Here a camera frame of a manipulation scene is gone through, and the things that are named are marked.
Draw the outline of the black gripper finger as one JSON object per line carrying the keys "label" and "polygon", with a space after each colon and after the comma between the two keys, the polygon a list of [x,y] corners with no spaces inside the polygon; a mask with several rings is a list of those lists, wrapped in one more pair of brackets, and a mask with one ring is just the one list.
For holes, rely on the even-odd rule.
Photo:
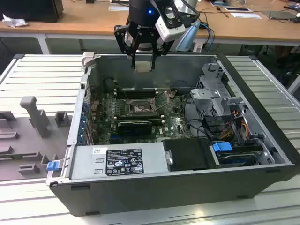
{"label": "black gripper finger", "polygon": [[[125,35],[129,33],[132,36],[132,43],[130,46],[126,44]],[[128,23],[127,25],[121,26],[116,25],[114,27],[114,35],[119,45],[120,51],[127,56],[132,57],[131,68],[135,68],[135,54],[141,43],[141,35],[138,31],[138,24]]]}
{"label": "black gripper finger", "polygon": [[155,69],[156,58],[161,55],[167,55],[174,43],[173,41],[164,42],[160,47],[158,47],[157,41],[152,43],[152,62],[151,69]]}

